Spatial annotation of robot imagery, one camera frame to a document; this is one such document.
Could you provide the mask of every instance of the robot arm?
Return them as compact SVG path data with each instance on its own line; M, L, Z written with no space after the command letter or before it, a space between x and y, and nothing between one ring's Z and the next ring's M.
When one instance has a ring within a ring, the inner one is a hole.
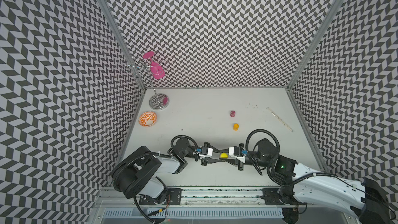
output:
M200 148L193 143L192 146L187 138L181 137L169 150L170 155L151 152L145 146L138 148L111 172L114 188L123 192L126 198L141 194L153 198L158 204L164 204L168 188L160 178L155 177L155 173L180 173L187 165L185 157L196 161L200 158L203 166L227 162L240 171L243 171L244 164L264 166L267 167L268 176L281 186L277 191L281 205L314 203L358 217L362 224L392 223L386 192L373 180L365 179L362 183L316 171L279 155L277 147L268 139L257 142L254 147L258 147L257 151L246 151L243 144L218 150L208 142ZM212 158L217 153L225 155Z

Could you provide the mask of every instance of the metal glass holder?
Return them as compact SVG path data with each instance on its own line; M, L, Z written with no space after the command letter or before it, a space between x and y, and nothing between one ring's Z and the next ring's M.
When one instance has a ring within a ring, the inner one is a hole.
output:
M160 66L161 66L161 65L164 65L164 64L166 64L164 61L161 61L161 62L159 63ZM155 89L155 86L153 85L153 82L152 82L152 75L151 75L150 68L151 68L151 67L156 67L156 66L148 65L148 66L141 66L141 67L139 67L139 66L133 66L133 65L126 65L126 67L127 67L127 68L129 68L129 67L136 67L136 68L143 69L144 71L147 71L147 72L148 72L148 76L149 76L149 78L150 78L150 79L149 79L150 86L152 87L153 91L155 92L155 95L153 95L153 96L149 99L149 106L150 106L153 110L162 110L162 109L164 109L166 106L168 106L168 104L169 104L169 97L168 97L166 94L164 94L164 93L157 93L157 92L156 92L156 89Z

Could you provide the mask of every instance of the wire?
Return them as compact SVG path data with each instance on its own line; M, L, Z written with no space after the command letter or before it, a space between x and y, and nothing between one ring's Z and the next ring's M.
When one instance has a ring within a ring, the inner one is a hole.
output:
M258 144L261 142L261 140L260 141L258 141L255 145L254 145L254 147L253 147L253 151L256 149L256 147L258 146Z
M306 211L307 211L307 207L308 207L308 204L305 205L304 211L302 211L302 212L300 213L300 212L299 212L299 206L297 206L297 212L298 212L298 214L303 214L304 212L306 212Z
M172 138L172 141L170 142L170 146L171 146L171 147L174 147L174 141L175 141L177 138L186 138L186 139L190 140L190 141L195 145L195 148L196 148L196 149L198 148L198 144L195 142L195 140L194 140L193 138L191 138L191 137L189 137L189 136L185 136L185 135L177 135L177 136L175 136L174 138Z
M164 218L167 217L167 208L169 207L170 198L171 198L171 196L169 195L169 200L167 201L167 205L166 205L166 209L165 209L165 213L164 213Z
M148 221L150 221L152 223L155 223L155 224L159 224L159 223L161 223L161 222L163 222L165 220L165 219L160 219L159 220L159 219L151 219L151 218L149 218L149 216L147 214L145 214L144 211L142 211L140 205L138 204L137 198L135 196L133 198L134 198L134 203L135 203L135 205L138 208L138 211L145 217L145 219L147 219Z
M351 188L354 188L351 184L349 184L349 183L343 181L343 180L340 179L339 177L336 177L336 178L339 179L340 181L342 181L343 183L347 184L347 185L350 186ZM362 193L365 193L366 195L372 197L375 201L377 201L377 202L383 204L384 207L388 208L388 209L394 214L394 217L391 218L390 220L395 220L395 219L396 219L397 216L396 216L396 214L395 214L395 210L393 210L392 208L390 208L387 204L385 204L384 202L380 201L379 199L377 199L376 197L372 196L371 194L366 193L366 192L363 191L363 190L360 190L360 189L357 189L357 188L355 188L355 190L358 190L358 191L360 191L360 192L362 192Z
M170 146L172 147L172 149L174 148L174 141L177 138L186 138L186 139L190 140L195 145L196 149L199 148L198 144L195 142L195 140L193 138L186 136L186 135L177 135L174 138L172 138L172 141L170 142ZM199 160L199 154L195 154L195 162L197 162L198 160Z
M268 171L269 171L268 168L271 167L271 164L273 164L273 163L276 161L276 159L277 159L278 156L279 156L279 152L280 152L280 150L281 150L281 147L280 147L280 145L279 145L279 141L278 141L277 138L274 136L274 134L272 134L271 132L269 132L269 131L267 131L267 130L264 130L264 129L256 129L256 130L254 130L254 131L252 131L252 132L249 133L249 135L248 135L248 137L247 137L247 139L246 139L245 148L246 148L247 151L249 150L249 141L250 141L250 138L251 138L251 136L253 136L253 135L254 135L255 133L257 133L257 132L264 132L264 133L268 134L269 136L271 136L271 138L272 138L272 139L274 140L274 142L275 142L275 145L276 145L276 153L275 153L274 156L271 158L271 162L270 162L270 163L268 164L268 166L267 166L267 174L268 174L268 176L270 177L270 179L271 179L273 182L275 182L275 183L277 183L277 184L280 184L280 183L277 182L277 180L275 180L275 179L272 177L271 173L268 172ZM257 172L258 172L260 175L263 175L263 173L261 172L260 168L257 167L257 166L255 165L254 160L251 159L250 157L249 157L249 160L250 160L251 164L256 168Z
M256 161L251 156L249 156L249 160L250 160L251 164L253 165L253 167L256 169L256 171L260 175L263 175L263 173L261 172L260 168L258 167L258 164L256 163Z
M165 215L164 217L166 218L166 216L167 216L166 209L167 209L167 207L169 206L169 203L170 203L170 195L169 195L169 200L167 201L166 207L161 208L161 209L159 209L159 210L156 210L156 211L153 211L153 212L149 213L149 214L148 214L148 217L157 215L158 213L161 213L161 212L164 212L164 213L165 213L165 214L164 214L164 215Z
M336 175L329 174L329 173L324 173L324 172L316 172L315 175L316 175L316 176L324 176L324 177L333 177L333 178L339 179L341 182L347 184L347 185L350 186L351 188L354 188L352 185L350 185L349 183L347 183L347 182L345 182L344 180L340 179L340 178L337 177ZM295 184L297 184L297 183L299 183L299 182L301 182L301 181L303 181L303 180L305 180L305 179L307 179L307 178L313 177L313 176L314 176L313 174L308 174L308 175L302 176L302 177L300 177L300 178L294 180L294 181L291 182L291 183L286 183L286 184L282 184L282 183L280 183L280 182L277 182L277 183L278 183L281 187L289 187L289 186L293 186L293 185L295 185ZM380 201L380 200L377 199L376 197L372 196L372 195L369 194L369 193L366 193L366 192L363 191L363 190L360 190L360 189L355 189L355 190L358 190L358 191L360 191L360 192L363 192L363 193L365 193L366 195L372 197L375 201L377 201L377 202L383 204L386 208L388 208L388 209L389 209L390 211L392 211L392 213L394 214L394 217L391 218L390 220L395 220L395 219L396 219L395 211L394 211L393 209L391 209L388 205L386 205L384 202Z

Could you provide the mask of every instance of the orange patterned bowl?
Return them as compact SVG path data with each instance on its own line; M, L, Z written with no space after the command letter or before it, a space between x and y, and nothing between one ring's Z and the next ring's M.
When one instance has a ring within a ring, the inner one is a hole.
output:
M138 121L143 127L150 127L155 124L157 118L158 117L154 112L144 112L143 114L141 114Z

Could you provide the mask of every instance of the black and white pattern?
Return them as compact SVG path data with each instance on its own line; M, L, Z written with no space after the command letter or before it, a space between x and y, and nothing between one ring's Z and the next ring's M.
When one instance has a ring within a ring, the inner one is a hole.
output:
M137 64L167 62L157 87L287 85L332 1L107 0Z
M83 223L139 87L95 0L1 0L0 23L0 223Z
M333 173L370 177L398 210L396 0L345 0L294 88Z

